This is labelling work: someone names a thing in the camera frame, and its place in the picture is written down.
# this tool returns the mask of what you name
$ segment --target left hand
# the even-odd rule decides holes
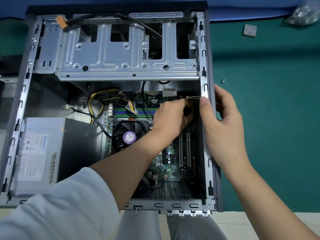
[[[160,105],[153,118],[152,132],[157,132],[168,145],[182,132],[193,119],[193,112],[183,115],[185,107],[192,107],[189,99],[167,101]]]

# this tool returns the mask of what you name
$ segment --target capacitor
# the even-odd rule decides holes
[[[153,104],[157,104],[159,100],[158,100],[156,97],[152,97],[152,98],[150,99],[150,101],[151,101],[151,103],[153,103]]]

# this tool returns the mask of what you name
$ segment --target fingernail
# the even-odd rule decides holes
[[[208,101],[208,99],[206,97],[202,96],[200,98],[200,105],[205,104],[207,101]]]

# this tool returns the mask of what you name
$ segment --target orange connector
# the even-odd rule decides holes
[[[63,16],[61,15],[57,16],[56,21],[62,29],[65,29],[68,27],[68,24],[66,23],[66,19]]]

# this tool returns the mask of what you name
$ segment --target green table surface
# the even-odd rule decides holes
[[[283,20],[211,24],[214,81],[237,103],[262,178],[292,211],[320,212],[320,22]],[[257,26],[255,38],[242,36],[244,24]],[[224,175],[222,196],[224,211],[243,210]]]

